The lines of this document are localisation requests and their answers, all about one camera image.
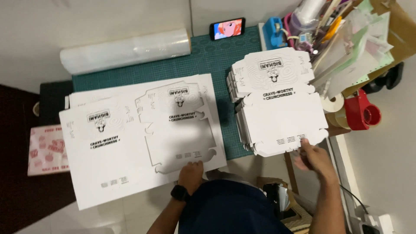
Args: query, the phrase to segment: dark blue shirt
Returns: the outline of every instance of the dark blue shirt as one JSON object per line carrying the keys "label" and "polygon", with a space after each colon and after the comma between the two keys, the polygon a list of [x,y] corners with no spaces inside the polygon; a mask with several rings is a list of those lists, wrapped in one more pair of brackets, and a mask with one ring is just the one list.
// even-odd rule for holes
{"label": "dark blue shirt", "polygon": [[178,232],[292,234],[259,189],[224,179],[205,182],[192,195]]}

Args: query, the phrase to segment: stack of paper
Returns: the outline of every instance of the stack of paper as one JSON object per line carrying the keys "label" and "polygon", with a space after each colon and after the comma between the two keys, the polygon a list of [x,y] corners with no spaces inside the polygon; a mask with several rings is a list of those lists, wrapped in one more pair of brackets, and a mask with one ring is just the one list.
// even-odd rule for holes
{"label": "stack of paper", "polygon": [[351,11],[327,51],[316,60],[311,83],[322,97],[331,99],[394,61],[393,46],[387,43],[390,12],[379,16],[371,14],[372,10],[365,0]]}
{"label": "stack of paper", "polygon": [[240,140],[264,157],[317,144],[328,136],[308,52],[291,47],[251,53],[232,65],[227,77]]}
{"label": "stack of paper", "polygon": [[226,165],[210,74],[71,94],[60,112],[80,209]]}

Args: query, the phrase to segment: orange hair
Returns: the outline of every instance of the orange hair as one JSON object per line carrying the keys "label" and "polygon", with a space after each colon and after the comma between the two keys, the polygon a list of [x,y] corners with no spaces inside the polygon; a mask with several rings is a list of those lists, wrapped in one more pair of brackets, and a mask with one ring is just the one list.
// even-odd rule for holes
{"label": "orange hair", "polygon": [[232,21],[227,21],[227,22],[219,23],[218,24],[218,31],[220,31],[221,34],[224,34],[223,24],[226,24],[226,23],[229,23],[229,22],[234,22],[235,23],[235,28],[234,28],[233,36],[238,35],[241,32],[241,23],[242,23],[242,20],[232,20]]}

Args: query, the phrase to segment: anime character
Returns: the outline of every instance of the anime character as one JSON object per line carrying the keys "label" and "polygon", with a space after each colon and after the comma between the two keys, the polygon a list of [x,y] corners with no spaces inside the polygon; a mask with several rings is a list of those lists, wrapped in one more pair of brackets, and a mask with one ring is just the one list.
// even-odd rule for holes
{"label": "anime character", "polygon": [[100,119],[97,119],[95,122],[94,122],[94,124],[95,124],[95,127],[96,128],[98,128],[98,131],[99,132],[104,132],[104,127],[105,127],[105,118],[100,118]]}
{"label": "anime character", "polygon": [[241,34],[242,20],[232,20],[227,22],[218,23],[215,26],[215,39],[224,37],[237,36]]}
{"label": "anime character", "polygon": [[272,68],[272,69],[267,70],[267,75],[269,76],[270,79],[272,79],[273,83],[276,83],[277,78],[279,77],[279,72],[276,69]]}
{"label": "anime character", "polygon": [[175,102],[178,104],[178,107],[182,107],[184,101],[185,98],[183,97],[183,95],[175,96]]}

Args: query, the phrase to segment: phone screen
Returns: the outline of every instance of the phone screen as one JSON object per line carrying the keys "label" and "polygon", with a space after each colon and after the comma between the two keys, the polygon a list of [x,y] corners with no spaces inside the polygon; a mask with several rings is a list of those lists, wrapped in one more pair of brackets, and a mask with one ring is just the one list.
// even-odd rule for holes
{"label": "phone screen", "polygon": [[236,19],[214,24],[214,39],[241,35],[243,19]]}

